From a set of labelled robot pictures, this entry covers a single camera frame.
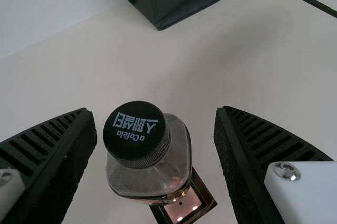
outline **printed logo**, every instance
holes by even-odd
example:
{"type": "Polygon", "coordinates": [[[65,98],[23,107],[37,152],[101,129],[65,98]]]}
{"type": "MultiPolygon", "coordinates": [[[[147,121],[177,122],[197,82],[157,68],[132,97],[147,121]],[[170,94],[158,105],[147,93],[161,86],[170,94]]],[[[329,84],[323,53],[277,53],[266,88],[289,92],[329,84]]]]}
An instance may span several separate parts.
{"type": "Polygon", "coordinates": [[[128,133],[121,130],[117,131],[117,136],[120,138],[127,139],[133,139],[134,141],[144,141],[145,136],[137,134],[143,133],[144,126],[146,126],[146,133],[149,134],[151,130],[157,125],[158,120],[149,120],[149,119],[142,119],[142,118],[136,118],[133,116],[126,115],[124,113],[118,112],[114,123],[112,126],[116,128],[121,129],[128,129],[131,131],[134,131],[136,133],[128,133]]]}

